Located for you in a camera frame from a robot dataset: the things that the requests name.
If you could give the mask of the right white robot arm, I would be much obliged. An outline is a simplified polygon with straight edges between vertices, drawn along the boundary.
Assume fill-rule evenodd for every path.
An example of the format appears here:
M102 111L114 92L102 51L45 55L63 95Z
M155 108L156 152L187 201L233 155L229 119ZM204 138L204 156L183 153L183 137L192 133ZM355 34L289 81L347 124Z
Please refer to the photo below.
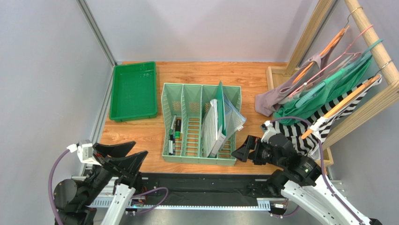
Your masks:
M283 134L267 141L247 136L231 153L241 162L279 167L262 186L275 197L285 197L324 225L379 225L380 221L358 211L328 180L324 170L310 157L297 153Z

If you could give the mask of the black white striped tank top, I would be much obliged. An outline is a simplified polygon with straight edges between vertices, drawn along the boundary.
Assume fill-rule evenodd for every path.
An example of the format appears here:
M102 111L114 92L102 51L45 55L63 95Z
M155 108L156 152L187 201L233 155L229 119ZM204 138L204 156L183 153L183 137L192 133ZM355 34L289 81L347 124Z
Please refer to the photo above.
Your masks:
M334 122L351 115L368 91L381 83L382 75L377 74L336 99L324 104L304 122L283 125L279 121L266 121L262 124L263 141L275 134L283 134L290 140L294 149L314 160L320 160L319 144L324 143Z

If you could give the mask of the orange clothes hanger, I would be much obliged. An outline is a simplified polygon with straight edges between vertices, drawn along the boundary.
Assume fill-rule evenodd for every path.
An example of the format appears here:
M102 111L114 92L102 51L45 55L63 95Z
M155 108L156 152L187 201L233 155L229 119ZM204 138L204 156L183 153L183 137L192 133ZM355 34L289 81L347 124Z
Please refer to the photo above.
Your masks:
M362 84L356 90L351 92L347 97L345 97L342 101L340 101L334 108L332 108L329 112L327 112L323 117L320 117L313 125L311 125L308 130L302 134L301 138L305 139L310 134L315 133L319 130L320 126L328 121L332 116L340 112L346 105L350 104L354 99L356 99L360 94L362 94L365 90L368 90L376 81L381 78L381 74L379 72L385 68L392 60L388 61L385 65L383 65L375 74L374 77L367 80L366 83Z

